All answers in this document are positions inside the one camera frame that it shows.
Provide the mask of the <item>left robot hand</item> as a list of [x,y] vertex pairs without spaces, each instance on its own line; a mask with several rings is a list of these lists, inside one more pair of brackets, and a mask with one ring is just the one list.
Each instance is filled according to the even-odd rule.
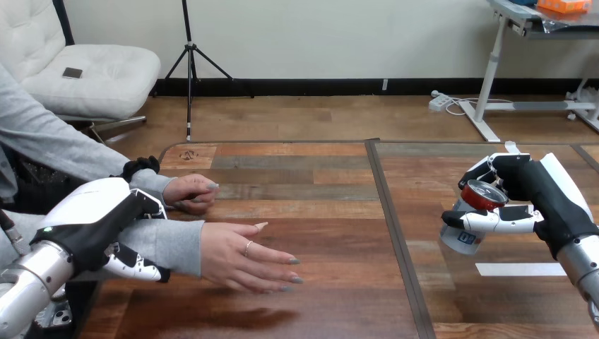
[[170,270],[122,244],[119,234],[137,219],[165,219],[162,202],[120,177],[88,182],[44,216],[31,244],[52,243],[67,253],[74,273],[103,269],[123,278],[168,282]]

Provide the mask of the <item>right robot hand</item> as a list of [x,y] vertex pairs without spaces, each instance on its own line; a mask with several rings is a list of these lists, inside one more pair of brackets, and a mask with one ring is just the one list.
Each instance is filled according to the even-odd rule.
[[577,239],[598,236],[587,202],[552,153],[539,161],[528,153],[484,157],[458,182],[463,193],[482,199],[486,192],[468,188],[471,182],[497,190],[499,202],[481,209],[444,211],[441,218],[446,229],[468,234],[535,233],[553,258]]

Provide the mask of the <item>person's hand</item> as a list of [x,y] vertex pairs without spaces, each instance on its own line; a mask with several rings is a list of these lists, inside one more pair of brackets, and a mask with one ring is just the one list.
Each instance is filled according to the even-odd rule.
[[205,223],[200,233],[201,277],[256,294],[289,292],[294,284],[302,284],[304,280],[288,268],[299,259],[251,240],[267,224]]
[[169,207],[191,215],[204,215],[215,203],[219,184],[200,174],[173,179],[162,196]]

